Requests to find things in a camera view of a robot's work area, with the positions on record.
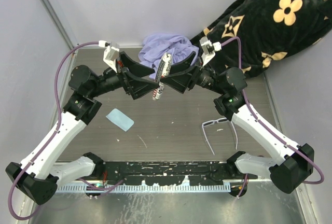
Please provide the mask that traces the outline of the crumpled lavender cloth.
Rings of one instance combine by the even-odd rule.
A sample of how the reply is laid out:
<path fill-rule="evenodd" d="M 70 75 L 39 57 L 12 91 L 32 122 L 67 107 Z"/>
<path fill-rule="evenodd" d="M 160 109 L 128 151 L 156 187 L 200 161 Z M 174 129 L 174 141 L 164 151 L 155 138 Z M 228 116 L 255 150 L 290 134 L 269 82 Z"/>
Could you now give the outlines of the crumpled lavender cloth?
<path fill-rule="evenodd" d="M 152 34 L 143 40 L 143 48 L 138 54 L 142 65 L 157 69 L 162 56 L 169 53 L 172 56 L 172 64 L 185 60 L 190 54 L 195 53 L 196 59 L 199 48 L 182 35 L 177 34 Z"/>

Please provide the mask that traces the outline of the light blue cleaning cloth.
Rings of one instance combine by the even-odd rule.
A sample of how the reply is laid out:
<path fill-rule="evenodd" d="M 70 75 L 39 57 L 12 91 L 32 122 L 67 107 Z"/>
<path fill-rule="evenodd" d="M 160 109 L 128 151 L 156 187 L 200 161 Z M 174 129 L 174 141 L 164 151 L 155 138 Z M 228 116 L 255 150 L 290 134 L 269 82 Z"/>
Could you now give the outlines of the light blue cleaning cloth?
<path fill-rule="evenodd" d="M 116 108 L 106 115 L 106 118 L 125 132 L 134 125 L 134 121 L 131 118 Z"/>

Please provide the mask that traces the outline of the white frame sunglasses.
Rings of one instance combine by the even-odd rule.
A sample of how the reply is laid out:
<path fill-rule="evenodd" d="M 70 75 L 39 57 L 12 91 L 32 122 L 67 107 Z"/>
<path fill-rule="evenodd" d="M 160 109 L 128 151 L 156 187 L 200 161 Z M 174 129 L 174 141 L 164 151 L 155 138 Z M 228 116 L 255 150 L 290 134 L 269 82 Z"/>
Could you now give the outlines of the white frame sunglasses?
<path fill-rule="evenodd" d="M 209 147 L 212 155 L 215 155 L 215 151 L 214 151 L 212 145 L 210 144 L 206 130 L 211 129 L 212 127 L 215 127 L 216 132 L 221 132 L 224 130 L 224 128 L 216 128 L 216 126 L 220 125 L 220 124 L 229 126 L 229 129 L 232 131 L 233 138 L 234 138 L 234 148 L 235 148 L 235 150 L 238 150 L 239 138 L 238 138 L 238 133 L 236 131 L 236 128 L 235 128 L 233 122 L 229 121 L 227 118 L 219 118 L 216 120 L 209 120 L 209 121 L 203 122 L 201 124 L 201 130 L 203 133 L 204 140 L 205 140 L 207 146 Z"/>

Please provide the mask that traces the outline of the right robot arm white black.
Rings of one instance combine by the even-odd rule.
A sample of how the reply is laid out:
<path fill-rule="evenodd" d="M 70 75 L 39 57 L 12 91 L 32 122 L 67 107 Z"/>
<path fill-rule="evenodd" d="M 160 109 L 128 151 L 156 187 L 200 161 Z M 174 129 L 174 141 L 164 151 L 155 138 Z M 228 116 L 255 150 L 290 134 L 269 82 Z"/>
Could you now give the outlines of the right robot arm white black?
<path fill-rule="evenodd" d="M 284 193 L 292 193 L 313 173 L 314 149 L 299 145 L 286 137 L 248 102 L 243 89 L 247 83 L 238 67 L 226 69 L 220 75 L 202 66 L 200 60 L 191 64 L 193 55 L 171 66 L 170 74 L 161 82 L 184 93 L 195 85 L 218 93 L 214 99 L 218 113 L 245 130 L 269 154 L 268 158 L 238 151 L 227 160 L 227 172 L 233 179 L 244 174 L 270 179 Z"/>

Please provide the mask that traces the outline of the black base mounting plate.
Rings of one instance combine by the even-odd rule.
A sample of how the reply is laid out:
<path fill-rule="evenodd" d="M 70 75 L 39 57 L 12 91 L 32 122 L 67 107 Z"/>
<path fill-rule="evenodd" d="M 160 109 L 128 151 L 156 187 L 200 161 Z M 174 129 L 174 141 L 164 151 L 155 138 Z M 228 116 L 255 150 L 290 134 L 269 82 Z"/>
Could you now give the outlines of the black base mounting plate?
<path fill-rule="evenodd" d="M 145 183 L 148 186 L 180 185 L 185 179 L 190 186 L 223 185 L 227 180 L 243 182 L 245 175 L 230 173 L 228 164 L 219 161 L 177 161 L 177 162 L 106 162 L 99 175 L 83 177 L 83 180 L 100 180 L 111 185 L 122 182 L 129 186 Z"/>

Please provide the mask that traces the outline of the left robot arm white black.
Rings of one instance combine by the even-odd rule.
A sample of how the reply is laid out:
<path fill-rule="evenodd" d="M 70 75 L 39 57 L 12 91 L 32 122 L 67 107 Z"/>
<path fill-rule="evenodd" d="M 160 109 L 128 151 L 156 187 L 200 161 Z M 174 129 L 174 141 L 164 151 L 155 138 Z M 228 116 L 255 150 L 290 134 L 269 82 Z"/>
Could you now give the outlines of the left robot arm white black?
<path fill-rule="evenodd" d="M 43 205 L 65 184 L 87 176 L 101 179 L 104 161 L 91 152 L 59 168 L 54 163 L 96 116 L 102 105 L 96 97 L 123 88 L 134 100 L 139 99 L 158 87 L 146 78 L 153 73 L 154 69 L 133 61 L 124 51 L 115 60 L 115 68 L 109 67 L 101 75 L 86 65 L 75 67 L 68 83 L 73 94 L 61 111 L 60 120 L 25 159 L 6 167 L 15 187 L 37 205 Z"/>

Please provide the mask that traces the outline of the black floral plush blanket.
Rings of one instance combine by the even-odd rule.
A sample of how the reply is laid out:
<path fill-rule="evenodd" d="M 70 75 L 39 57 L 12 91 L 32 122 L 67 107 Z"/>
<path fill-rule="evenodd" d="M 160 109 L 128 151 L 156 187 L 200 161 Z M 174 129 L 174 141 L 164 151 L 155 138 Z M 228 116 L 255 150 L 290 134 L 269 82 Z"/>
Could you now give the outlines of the black floral plush blanket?
<path fill-rule="evenodd" d="M 191 39 L 226 43 L 208 63 L 216 73 L 240 67 L 247 78 L 318 43 L 331 31 L 331 0 L 236 0 Z"/>

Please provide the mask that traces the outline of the aluminium frame post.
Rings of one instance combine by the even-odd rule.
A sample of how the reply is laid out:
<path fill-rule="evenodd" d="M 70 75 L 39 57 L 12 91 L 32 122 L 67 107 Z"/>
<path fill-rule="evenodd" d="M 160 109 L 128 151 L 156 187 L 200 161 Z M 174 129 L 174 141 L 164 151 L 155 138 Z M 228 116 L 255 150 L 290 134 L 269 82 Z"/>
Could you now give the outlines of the aluminium frame post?
<path fill-rule="evenodd" d="M 59 19 L 58 14 L 56 13 L 54 7 L 52 6 L 50 0 L 40 0 L 44 9 L 46 10 L 47 14 L 51 18 L 53 24 L 55 25 L 56 29 L 59 31 L 60 36 L 65 41 L 66 45 L 73 49 L 75 47 L 75 44 L 71 41 L 65 27 L 63 26 L 62 22 Z"/>

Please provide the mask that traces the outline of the printed glasses case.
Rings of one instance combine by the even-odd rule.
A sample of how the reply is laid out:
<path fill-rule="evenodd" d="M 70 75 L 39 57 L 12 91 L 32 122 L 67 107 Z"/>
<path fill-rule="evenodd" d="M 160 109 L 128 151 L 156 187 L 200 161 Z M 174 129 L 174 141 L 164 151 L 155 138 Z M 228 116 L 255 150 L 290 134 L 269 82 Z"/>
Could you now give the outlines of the printed glasses case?
<path fill-rule="evenodd" d="M 171 65 L 172 65 L 172 55 L 166 52 L 161 58 L 155 76 L 155 82 L 159 84 L 159 87 L 153 91 L 154 101 L 157 101 L 161 98 L 161 95 L 164 91 L 164 83 L 161 82 L 161 78 L 169 75 L 171 70 Z"/>

